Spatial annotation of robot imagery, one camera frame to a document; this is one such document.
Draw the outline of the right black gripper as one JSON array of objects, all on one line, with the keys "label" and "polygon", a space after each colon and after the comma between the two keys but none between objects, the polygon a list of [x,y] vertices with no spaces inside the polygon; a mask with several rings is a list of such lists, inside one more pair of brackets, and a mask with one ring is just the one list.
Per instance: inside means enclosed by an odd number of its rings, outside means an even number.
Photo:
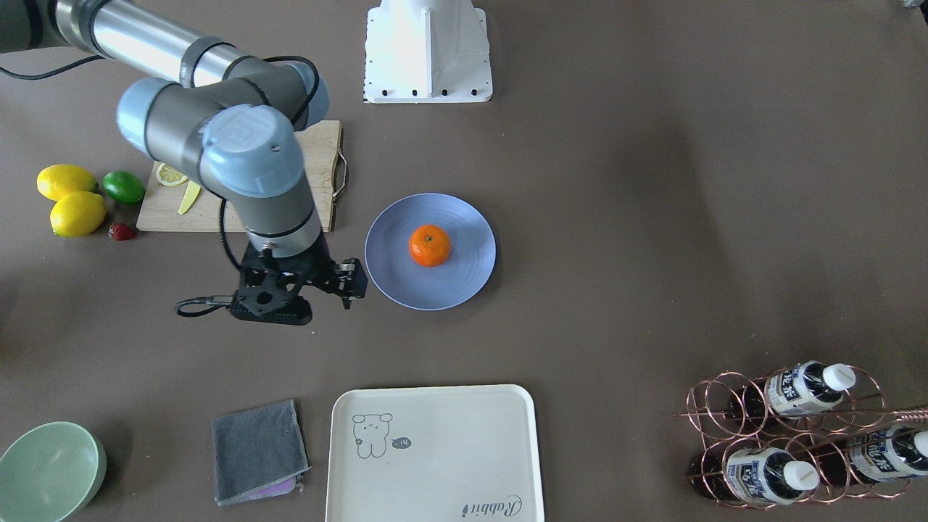
[{"label": "right black gripper", "polygon": [[336,295],[348,310],[367,294],[368,278],[357,258],[335,262],[327,241],[316,241],[294,257],[274,257],[269,248],[259,251],[249,245],[229,312],[253,323],[306,325],[312,320],[312,308],[301,295],[305,286]]}]

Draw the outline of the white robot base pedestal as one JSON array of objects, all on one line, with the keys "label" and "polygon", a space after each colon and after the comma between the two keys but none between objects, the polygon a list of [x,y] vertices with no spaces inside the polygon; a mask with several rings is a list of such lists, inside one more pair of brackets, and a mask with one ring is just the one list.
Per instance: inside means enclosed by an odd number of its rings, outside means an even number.
[{"label": "white robot base pedestal", "polygon": [[362,99],[489,102],[494,84],[486,19],[471,1],[381,1],[367,12]]}]

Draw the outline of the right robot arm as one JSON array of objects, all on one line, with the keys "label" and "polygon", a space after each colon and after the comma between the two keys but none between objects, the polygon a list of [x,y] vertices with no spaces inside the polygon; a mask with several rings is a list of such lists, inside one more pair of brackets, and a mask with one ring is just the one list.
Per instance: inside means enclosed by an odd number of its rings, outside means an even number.
[{"label": "right robot arm", "polygon": [[3,53],[61,46],[146,73],[120,98],[120,132],[231,205],[248,235],[235,293],[179,302],[179,316],[305,325],[305,286],[346,310],[365,296],[361,261],[329,254],[297,139],[328,109],[314,63],[253,57],[132,1],[2,3]]}]

